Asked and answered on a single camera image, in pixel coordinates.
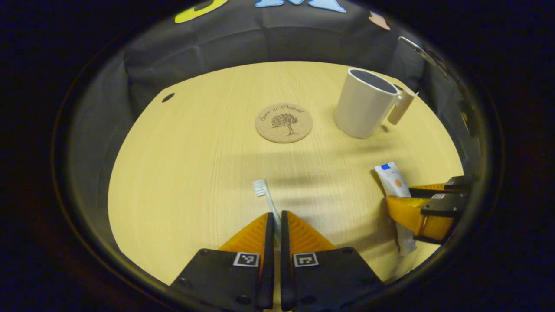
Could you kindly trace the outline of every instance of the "wooden table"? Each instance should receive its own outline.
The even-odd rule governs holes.
[[[347,69],[250,64],[158,94],[125,139],[110,180],[110,226],[121,251],[170,284],[200,248],[217,249],[268,211],[253,191],[253,181],[264,178],[278,211],[292,211],[337,246],[355,247],[382,280],[422,263],[438,245],[418,242],[411,255],[398,256],[371,169],[394,161],[408,185],[445,182],[463,174],[457,151],[420,98],[398,125],[386,119],[367,139],[343,133],[332,113]],[[303,140],[272,143],[256,132],[258,112],[282,102],[312,114],[314,127]],[[279,309],[279,269],[276,278]]]

